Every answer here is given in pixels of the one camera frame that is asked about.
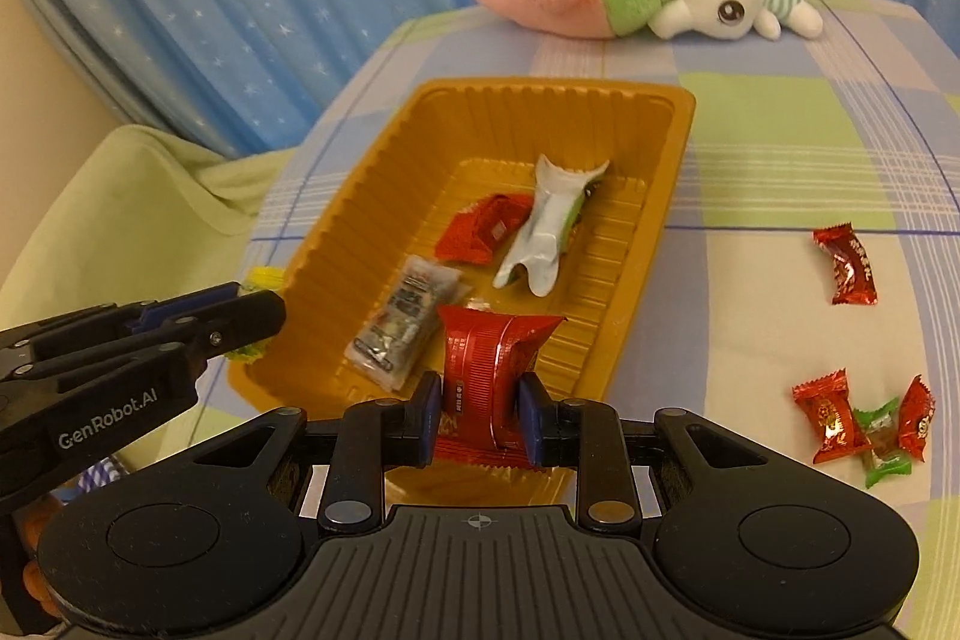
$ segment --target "snack packet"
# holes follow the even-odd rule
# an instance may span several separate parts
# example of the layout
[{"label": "snack packet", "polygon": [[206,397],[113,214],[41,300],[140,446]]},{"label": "snack packet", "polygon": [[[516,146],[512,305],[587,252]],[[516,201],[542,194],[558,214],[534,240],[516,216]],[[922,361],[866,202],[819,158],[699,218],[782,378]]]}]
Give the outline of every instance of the snack packet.
[{"label": "snack packet", "polygon": [[408,257],[387,303],[347,345],[347,360],[382,389],[400,389],[437,327],[437,308],[462,295],[459,282],[457,269]]},{"label": "snack packet", "polygon": [[500,244],[530,217],[534,197],[493,194],[453,215],[433,254],[440,261],[486,266]]},{"label": "snack packet", "polygon": [[517,429],[517,380],[563,316],[504,316],[441,307],[446,329],[443,421],[435,454],[489,466],[530,467]]},{"label": "snack packet", "polygon": [[904,403],[899,409],[899,446],[913,458],[923,461],[923,448],[930,431],[930,421],[933,420],[933,411],[936,403],[920,375],[917,375],[906,389]]},{"label": "snack packet", "polygon": [[898,446],[898,419],[901,400],[895,397],[878,410],[853,410],[853,417],[870,440],[870,450],[860,454],[866,471],[867,488],[888,475],[909,475],[910,456]]},{"label": "snack packet", "polygon": [[560,256],[568,250],[584,201],[609,165],[606,161],[591,172],[570,172],[551,164],[545,155],[539,157],[533,213],[517,231],[493,277],[493,287],[514,282],[517,266],[526,266],[527,283],[534,295],[546,296],[553,290],[560,273]]},{"label": "snack packet", "polygon": [[853,418],[849,395],[846,369],[794,386],[793,401],[806,414],[821,442],[813,456],[814,464],[870,448],[870,440]]},{"label": "snack packet", "polygon": [[833,304],[877,304],[867,251],[850,223],[817,229],[813,241],[833,257],[833,277],[837,282]]}]

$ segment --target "wall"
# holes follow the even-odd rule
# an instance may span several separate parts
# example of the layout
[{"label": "wall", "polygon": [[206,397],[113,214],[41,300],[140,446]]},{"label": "wall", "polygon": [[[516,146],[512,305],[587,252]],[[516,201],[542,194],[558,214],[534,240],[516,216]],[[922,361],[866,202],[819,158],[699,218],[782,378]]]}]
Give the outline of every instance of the wall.
[{"label": "wall", "polygon": [[117,120],[21,0],[0,0],[0,281]]}]

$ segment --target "yellow object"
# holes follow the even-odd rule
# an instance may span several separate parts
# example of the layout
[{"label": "yellow object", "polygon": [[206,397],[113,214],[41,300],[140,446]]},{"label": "yellow object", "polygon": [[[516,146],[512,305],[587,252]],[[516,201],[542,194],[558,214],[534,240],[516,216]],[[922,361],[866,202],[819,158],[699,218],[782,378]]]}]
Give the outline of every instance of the yellow object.
[{"label": "yellow object", "polygon": [[[255,266],[248,271],[243,283],[240,284],[241,295],[258,290],[280,290],[283,287],[283,277],[284,270],[279,266]],[[253,363],[262,359],[271,341],[272,338],[261,339],[259,342],[224,353],[224,357],[232,362]]]},{"label": "yellow object", "polygon": [[[430,258],[450,218],[492,193],[531,193],[545,154],[568,170],[610,160],[560,276],[544,298],[525,282],[496,290],[488,268],[462,265],[470,295],[511,314],[563,314],[539,351],[557,398],[602,399],[653,261],[693,119],[694,98],[672,86],[585,79],[475,78],[422,85],[380,133],[304,239],[287,271],[287,323],[255,365],[229,379],[259,410],[305,408],[339,417],[382,396],[344,348],[389,293],[408,255]],[[443,335],[424,352],[443,370]],[[414,381],[408,380],[409,395]],[[388,475],[388,499],[419,504],[556,501],[565,470],[496,470],[440,462]]]}]

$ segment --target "green towel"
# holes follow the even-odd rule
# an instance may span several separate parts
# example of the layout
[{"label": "green towel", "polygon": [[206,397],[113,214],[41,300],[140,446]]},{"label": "green towel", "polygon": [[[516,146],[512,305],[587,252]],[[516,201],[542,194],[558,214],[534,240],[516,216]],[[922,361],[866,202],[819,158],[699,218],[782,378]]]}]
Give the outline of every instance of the green towel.
[{"label": "green towel", "polygon": [[118,128],[28,240],[0,289],[0,328],[232,280],[289,156],[227,161],[154,129]]}]

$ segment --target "red snack packet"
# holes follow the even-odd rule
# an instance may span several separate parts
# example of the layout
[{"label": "red snack packet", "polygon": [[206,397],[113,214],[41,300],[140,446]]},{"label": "red snack packet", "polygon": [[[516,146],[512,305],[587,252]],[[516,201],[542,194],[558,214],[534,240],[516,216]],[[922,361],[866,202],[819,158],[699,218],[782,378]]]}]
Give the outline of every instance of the red snack packet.
[{"label": "red snack packet", "polygon": [[817,229],[813,241],[833,257],[833,277],[837,280],[833,304],[877,304],[867,251],[850,223]]},{"label": "red snack packet", "polygon": [[847,370],[794,386],[793,401],[806,413],[822,441],[813,463],[831,461],[868,450],[870,440],[853,418],[848,402]]},{"label": "red snack packet", "polygon": [[454,461],[530,468],[517,431],[517,379],[563,316],[501,316],[440,307],[446,330],[443,412],[435,453]]},{"label": "red snack packet", "polygon": [[486,266],[493,253],[530,217],[534,197],[493,194],[453,215],[433,249],[440,261],[463,261]]},{"label": "red snack packet", "polygon": [[923,384],[920,375],[917,375],[909,389],[906,389],[904,400],[901,402],[899,432],[896,439],[902,450],[920,461],[923,461],[923,447],[926,445],[926,436],[930,431],[934,408],[936,408],[936,402],[933,394]]}]

